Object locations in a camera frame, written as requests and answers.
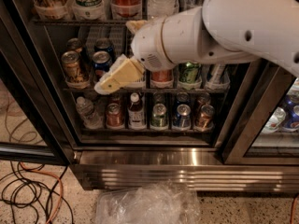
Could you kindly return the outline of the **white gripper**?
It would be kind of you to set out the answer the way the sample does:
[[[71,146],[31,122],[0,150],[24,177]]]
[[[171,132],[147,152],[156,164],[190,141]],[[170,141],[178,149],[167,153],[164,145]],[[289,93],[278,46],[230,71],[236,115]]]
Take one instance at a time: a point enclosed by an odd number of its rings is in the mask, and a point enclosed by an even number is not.
[[[138,81],[143,77],[145,68],[151,72],[169,70],[170,62],[165,55],[162,39],[164,20],[165,17],[160,17],[125,23],[134,34],[131,48],[135,57],[127,58],[122,54],[94,85],[97,93],[109,95]]]

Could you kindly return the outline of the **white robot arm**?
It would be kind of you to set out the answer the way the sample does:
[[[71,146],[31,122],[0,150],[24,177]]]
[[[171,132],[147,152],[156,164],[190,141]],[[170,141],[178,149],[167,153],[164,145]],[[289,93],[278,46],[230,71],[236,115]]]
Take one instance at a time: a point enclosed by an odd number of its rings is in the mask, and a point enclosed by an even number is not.
[[[299,2],[296,0],[205,0],[200,7],[146,21],[121,56],[95,84],[111,94],[145,71],[180,63],[233,64],[264,58],[299,76]]]

